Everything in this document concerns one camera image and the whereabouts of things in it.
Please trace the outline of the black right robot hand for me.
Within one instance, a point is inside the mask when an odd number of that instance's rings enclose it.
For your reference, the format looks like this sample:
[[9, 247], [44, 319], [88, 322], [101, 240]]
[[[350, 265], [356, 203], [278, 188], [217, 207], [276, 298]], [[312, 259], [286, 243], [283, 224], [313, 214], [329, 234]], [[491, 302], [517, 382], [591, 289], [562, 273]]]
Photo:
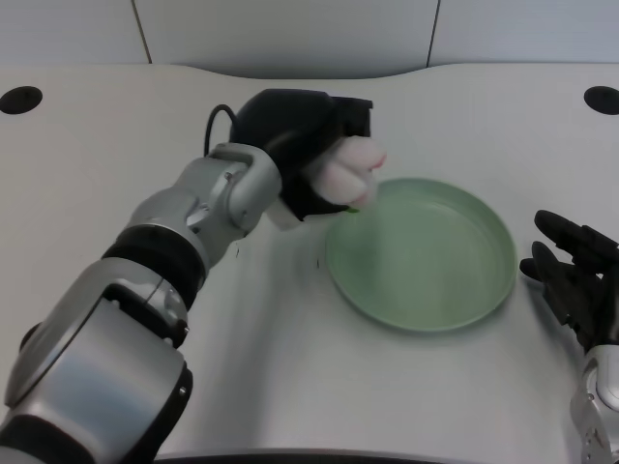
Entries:
[[618, 243], [550, 211], [538, 211], [534, 222], [572, 261], [559, 261], [548, 246], [536, 241], [532, 255], [520, 261], [520, 271], [541, 283], [555, 318], [574, 331], [586, 352], [600, 345], [616, 345]]

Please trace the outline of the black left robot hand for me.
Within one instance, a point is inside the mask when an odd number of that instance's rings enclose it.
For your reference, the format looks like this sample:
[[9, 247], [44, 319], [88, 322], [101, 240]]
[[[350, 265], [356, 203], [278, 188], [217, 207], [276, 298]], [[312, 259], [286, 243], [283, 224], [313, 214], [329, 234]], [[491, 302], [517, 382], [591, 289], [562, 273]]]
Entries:
[[251, 145], [270, 156], [282, 181], [280, 201], [293, 217], [336, 214], [349, 208], [321, 198], [302, 170], [343, 138], [369, 136], [372, 109], [373, 102], [363, 99], [267, 89], [238, 111], [229, 141]]

